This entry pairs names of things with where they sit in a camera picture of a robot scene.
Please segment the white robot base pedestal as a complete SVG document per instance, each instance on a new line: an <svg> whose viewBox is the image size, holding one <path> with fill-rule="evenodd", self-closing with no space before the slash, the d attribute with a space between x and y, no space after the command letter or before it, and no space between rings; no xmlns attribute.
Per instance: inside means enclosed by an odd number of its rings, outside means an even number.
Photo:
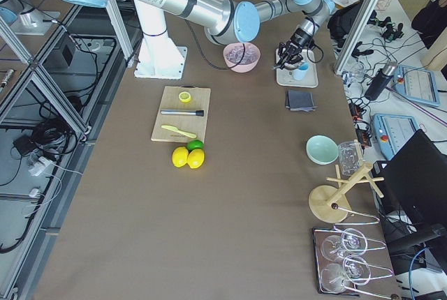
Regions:
<svg viewBox="0 0 447 300"><path fill-rule="evenodd" d="M135 77L180 80L187 55L168 35L164 12L141 1L134 1L143 40L138 54Z"/></svg>

